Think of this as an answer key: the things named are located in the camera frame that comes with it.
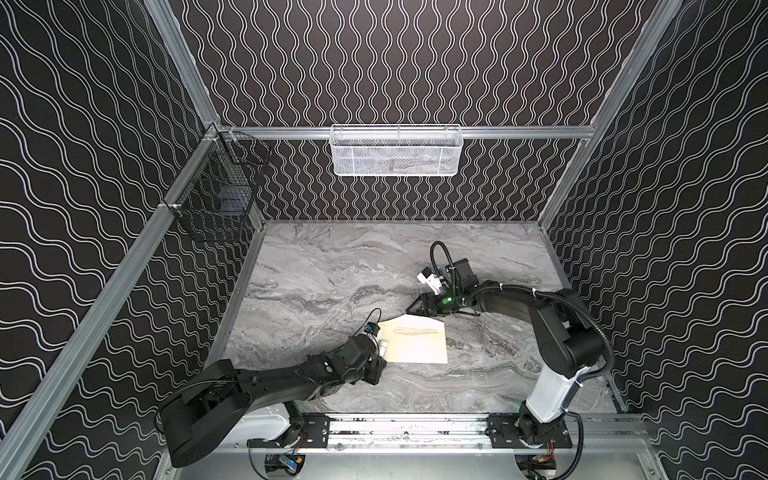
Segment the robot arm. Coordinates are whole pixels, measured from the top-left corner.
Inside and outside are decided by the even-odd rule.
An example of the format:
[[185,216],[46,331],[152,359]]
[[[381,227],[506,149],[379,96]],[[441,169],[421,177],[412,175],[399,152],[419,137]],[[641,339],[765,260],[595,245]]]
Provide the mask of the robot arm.
[[341,347],[282,369],[235,369],[228,359],[208,366],[158,410],[171,463],[183,467],[211,453],[249,410],[331,395],[359,380],[376,385],[386,366],[378,330],[368,323]]
[[[445,276],[434,262],[432,251],[438,245],[443,247],[449,261]],[[424,269],[419,280],[428,284],[432,292],[419,296],[407,313],[439,317],[493,312],[533,325],[544,365],[533,393],[521,405],[515,434],[529,445],[546,443],[583,380],[612,368],[613,351],[607,338],[573,290],[549,293],[494,281],[480,283],[469,262],[461,259],[454,263],[441,242],[432,245],[430,257],[432,269]],[[475,312],[463,310],[465,307]],[[606,366],[598,372],[587,373],[604,354]]]

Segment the wavy line pattern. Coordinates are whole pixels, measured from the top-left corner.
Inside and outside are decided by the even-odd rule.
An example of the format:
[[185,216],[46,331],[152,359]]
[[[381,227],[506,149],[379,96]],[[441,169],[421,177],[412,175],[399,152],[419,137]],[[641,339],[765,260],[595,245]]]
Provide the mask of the wavy line pattern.
[[768,8],[688,0],[551,238],[670,478],[768,478]]
[[202,135],[140,0],[0,0],[0,438]]
[[23,478],[152,478],[156,406],[203,368],[247,250],[174,223]]
[[225,124],[588,124],[655,0],[173,0]]
[[[261,142],[233,137],[239,152],[265,157]],[[253,182],[271,220],[536,220],[577,145],[468,141],[453,177],[338,177],[328,142],[279,141]]]

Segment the black cable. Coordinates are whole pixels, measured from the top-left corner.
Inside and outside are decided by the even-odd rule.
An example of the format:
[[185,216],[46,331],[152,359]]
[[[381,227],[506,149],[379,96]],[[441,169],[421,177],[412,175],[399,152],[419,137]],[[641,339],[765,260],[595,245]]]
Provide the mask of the black cable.
[[[375,309],[371,310],[368,313],[368,316],[366,317],[366,321],[364,322],[364,324],[360,328],[357,329],[357,331],[355,332],[355,335],[357,335],[357,333],[359,333],[359,331],[361,329],[365,330],[366,325],[368,325],[368,320],[371,318],[371,315],[373,315],[373,312],[375,312],[377,310],[379,311],[379,318],[376,319],[376,325],[379,325],[379,322],[381,322],[381,320],[382,320],[382,310],[379,307],[376,307]],[[374,343],[376,344],[376,357],[378,358],[378,356],[379,356],[379,342],[376,342],[374,340]]]
[[533,289],[529,286],[523,286],[523,285],[505,285],[503,283],[495,284],[495,285],[488,285],[488,286],[482,286],[475,290],[474,292],[470,293],[462,303],[466,305],[467,300],[471,300],[475,298],[477,295],[485,292],[491,292],[496,290],[515,290],[518,292],[528,293],[529,295],[533,295],[534,297],[541,297],[545,299],[549,299],[552,301],[555,301],[557,303],[560,303],[561,305],[565,305],[571,310],[573,310],[579,318],[582,318],[587,321],[590,325],[592,325],[592,328],[594,329],[595,333],[597,333],[598,337],[600,337],[600,341],[603,344],[603,354],[605,356],[605,365],[603,365],[601,368],[593,371],[593,372],[586,372],[579,376],[576,380],[579,383],[584,383],[585,380],[593,379],[594,377],[601,376],[606,372],[610,372],[614,368],[614,347],[611,345],[611,342],[608,340],[608,337],[605,335],[605,332],[603,332],[603,329],[600,327],[598,322],[592,317],[592,315],[587,311],[581,308],[576,303],[571,302],[567,298],[563,297],[562,295],[558,295],[556,293],[550,293],[550,292],[540,292],[536,290],[535,292]]
[[162,433],[163,435],[165,435],[165,431],[163,431],[163,430],[160,428],[160,425],[158,425],[158,424],[157,424],[157,420],[158,420],[158,419],[160,419],[160,417],[161,417],[161,414],[163,413],[163,410],[165,410],[165,408],[166,408],[167,406],[169,406],[169,405],[170,405],[170,403],[171,403],[171,402],[173,402],[173,401],[174,401],[174,400],[175,400],[175,399],[176,399],[176,398],[179,396],[179,394],[181,394],[181,393],[182,393],[184,390],[186,390],[186,389],[189,389],[189,388],[192,388],[192,387],[194,387],[194,386],[203,385],[203,384],[205,384],[205,383],[240,383],[240,380],[221,380],[221,379],[215,379],[215,380],[200,380],[199,382],[193,382],[193,383],[188,383],[188,384],[186,384],[185,386],[181,387],[181,388],[180,388],[180,389],[178,389],[176,392],[174,392],[174,394],[173,394],[173,395],[171,395],[171,396],[169,396],[168,398],[166,398],[165,400],[163,400],[163,401],[160,403],[160,406],[159,406],[159,407],[157,407],[157,413],[155,413],[155,414],[154,414],[154,418],[152,419],[152,421],[154,422],[154,427],[155,427],[155,429],[156,429],[158,432],[160,432],[160,433]]
[[445,258],[448,259],[448,265],[453,267],[453,260],[451,259],[451,254],[448,253],[448,247],[446,247],[443,242],[438,240],[429,247],[429,259],[432,261],[432,269],[435,271],[435,273],[440,272],[440,269],[437,267],[437,263],[435,262],[435,247],[438,245],[442,248],[442,252],[445,254]]
[[451,287],[451,298],[456,298],[456,285],[455,285],[455,265],[453,264],[453,259],[451,258],[450,252],[448,252],[448,247],[445,246],[443,242],[440,240],[437,240],[429,247],[429,259],[432,261],[432,269],[435,271],[435,275],[442,275],[440,273],[440,269],[437,267],[437,263],[435,262],[435,247],[440,246],[442,248],[442,252],[445,254],[445,258],[448,259],[448,266],[451,270],[451,280],[448,281],[445,277],[443,277],[443,280]]
[[568,468],[565,469],[565,472],[562,472],[559,476],[554,477],[551,480],[565,480],[568,478],[568,476],[576,469],[578,461],[581,460],[581,452],[584,451],[584,422],[581,421],[581,415],[577,414],[576,412],[566,412],[565,415],[576,418],[576,423],[578,424],[578,443],[576,444],[576,456],[574,457],[574,461],[571,462]]
[[250,445],[248,445],[248,461],[250,462],[250,467],[253,468],[254,472],[256,472],[256,475],[260,476],[263,480],[269,480],[264,475],[261,475],[258,470],[256,470],[256,466],[253,464],[253,457],[250,456]]

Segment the aluminum rail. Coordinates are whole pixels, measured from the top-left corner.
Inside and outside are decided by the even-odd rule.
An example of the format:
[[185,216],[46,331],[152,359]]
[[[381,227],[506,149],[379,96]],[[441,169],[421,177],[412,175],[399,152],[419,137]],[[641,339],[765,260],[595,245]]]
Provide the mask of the aluminum rail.
[[[246,134],[258,140],[329,140],[330,127],[222,127],[222,134]],[[462,136],[467,140],[504,140],[515,138],[581,138],[592,137],[591,126],[551,127],[462,127]]]

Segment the black wire basket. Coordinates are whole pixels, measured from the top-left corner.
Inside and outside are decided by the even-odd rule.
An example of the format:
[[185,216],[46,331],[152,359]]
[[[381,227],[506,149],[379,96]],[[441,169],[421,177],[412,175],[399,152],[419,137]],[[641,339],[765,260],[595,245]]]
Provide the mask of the black wire basket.
[[172,206],[180,225],[197,242],[247,242],[254,188],[250,166],[216,149],[197,168],[182,201]]

